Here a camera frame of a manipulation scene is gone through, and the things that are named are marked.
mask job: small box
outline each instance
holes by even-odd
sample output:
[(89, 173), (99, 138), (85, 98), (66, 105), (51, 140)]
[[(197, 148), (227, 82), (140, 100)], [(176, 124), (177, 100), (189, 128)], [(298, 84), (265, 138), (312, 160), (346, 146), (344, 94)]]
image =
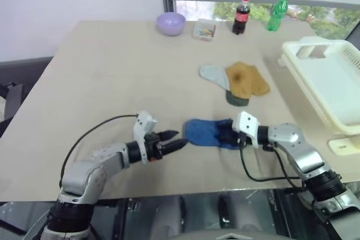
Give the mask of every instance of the small box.
[(195, 39), (212, 42), (215, 38), (217, 22), (206, 19), (198, 19), (193, 28), (192, 35)]

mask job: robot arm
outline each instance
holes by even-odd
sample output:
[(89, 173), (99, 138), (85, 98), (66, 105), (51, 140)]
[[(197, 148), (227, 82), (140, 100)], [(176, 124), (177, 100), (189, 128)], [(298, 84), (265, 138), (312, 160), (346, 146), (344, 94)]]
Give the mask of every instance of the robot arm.
[(288, 161), (299, 178), (312, 194), (313, 209), (325, 224), (331, 224), (342, 239), (357, 239), (360, 221), (359, 199), (331, 170), (329, 164), (304, 138), (300, 128), (294, 124), (260, 126), (258, 120), (241, 112), (233, 122), (233, 130), (240, 135), (240, 147), (246, 146), (246, 137), (258, 147), (277, 147), (286, 153)]
[(62, 189), (49, 213), (41, 240), (86, 239), (95, 203), (108, 179), (129, 168), (132, 163), (159, 160), (186, 145), (186, 139), (162, 144), (178, 132), (167, 130), (155, 133), (155, 124), (156, 120), (142, 111), (133, 128), (135, 141), (113, 144), (72, 165), (64, 174)]

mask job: red bottle label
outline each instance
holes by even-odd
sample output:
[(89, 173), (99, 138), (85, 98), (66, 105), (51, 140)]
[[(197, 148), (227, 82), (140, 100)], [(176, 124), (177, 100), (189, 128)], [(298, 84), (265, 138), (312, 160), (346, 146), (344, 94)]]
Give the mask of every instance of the red bottle label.
[(248, 18), (249, 18), (248, 13), (246, 13), (246, 14), (239, 13), (239, 12), (236, 13), (236, 21), (238, 21), (238, 22), (247, 22)]

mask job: purple bowl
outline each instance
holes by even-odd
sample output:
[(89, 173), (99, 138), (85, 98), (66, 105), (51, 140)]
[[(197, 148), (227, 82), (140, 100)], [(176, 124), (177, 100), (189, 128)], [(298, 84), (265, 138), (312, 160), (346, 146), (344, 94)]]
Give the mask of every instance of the purple bowl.
[(167, 36), (180, 35), (184, 30), (186, 19), (176, 12), (166, 12), (156, 19), (157, 28)]

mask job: green plastic bottle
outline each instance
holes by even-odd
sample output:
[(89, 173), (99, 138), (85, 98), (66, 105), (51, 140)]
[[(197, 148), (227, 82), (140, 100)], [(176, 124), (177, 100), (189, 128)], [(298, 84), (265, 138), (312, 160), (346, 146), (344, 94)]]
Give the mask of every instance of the green plastic bottle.
[(286, 15), (288, 5), (289, 0), (280, 0), (275, 4), (275, 8), (266, 26), (269, 31), (276, 31), (279, 29), (281, 21)]

